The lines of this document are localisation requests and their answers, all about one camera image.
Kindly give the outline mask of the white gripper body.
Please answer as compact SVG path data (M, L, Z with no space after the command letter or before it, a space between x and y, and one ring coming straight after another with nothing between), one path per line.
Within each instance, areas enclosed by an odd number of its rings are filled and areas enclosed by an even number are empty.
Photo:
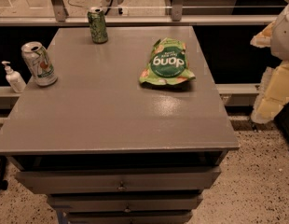
M289 61L289 4L273 25L270 49L273 56Z

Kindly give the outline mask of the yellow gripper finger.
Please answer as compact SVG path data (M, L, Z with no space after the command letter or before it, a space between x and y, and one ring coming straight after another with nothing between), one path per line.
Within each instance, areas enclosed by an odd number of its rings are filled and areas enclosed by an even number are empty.
M282 111L289 103L289 62L282 61L276 68L267 67L259 86L251 120L265 124Z
M269 48L274 24L274 21L271 22L261 32L254 35L250 41L250 44L257 48Z

